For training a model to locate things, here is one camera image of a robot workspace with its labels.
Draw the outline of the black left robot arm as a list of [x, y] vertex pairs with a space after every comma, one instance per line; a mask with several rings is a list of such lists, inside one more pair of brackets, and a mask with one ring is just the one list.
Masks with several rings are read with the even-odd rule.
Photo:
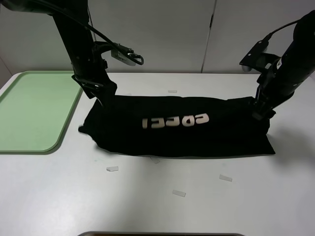
[[11, 11], [52, 16], [74, 71], [73, 80], [88, 98], [101, 98], [111, 83], [107, 63], [101, 56], [91, 31], [86, 0], [2, 0]]

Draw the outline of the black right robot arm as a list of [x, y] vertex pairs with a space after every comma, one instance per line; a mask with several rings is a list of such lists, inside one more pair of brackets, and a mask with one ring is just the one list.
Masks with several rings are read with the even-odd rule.
[[315, 12], [303, 16], [293, 31], [293, 41], [284, 54], [258, 77], [252, 116], [269, 119], [273, 109], [290, 99], [315, 71]]

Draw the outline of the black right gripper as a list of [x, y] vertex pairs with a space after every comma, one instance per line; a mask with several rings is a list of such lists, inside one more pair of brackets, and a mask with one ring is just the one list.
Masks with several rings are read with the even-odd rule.
[[274, 108], [283, 103], [281, 97], [274, 98], [264, 94], [263, 82], [265, 81], [265, 77], [265, 74], [261, 74], [257, 79], [258, 88], [252, 104], [252, 116], [256, 120], [271, 119], [276, 114]]

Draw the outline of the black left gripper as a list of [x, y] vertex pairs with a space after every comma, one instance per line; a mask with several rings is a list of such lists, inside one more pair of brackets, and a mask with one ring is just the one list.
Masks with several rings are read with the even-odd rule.
[[100, 53], [71, 55], [70, 60], [74, 71], [72, 79], [79, 84], [88, 98], [94, 98], [111, 83], [106, 72], [107, 62]]

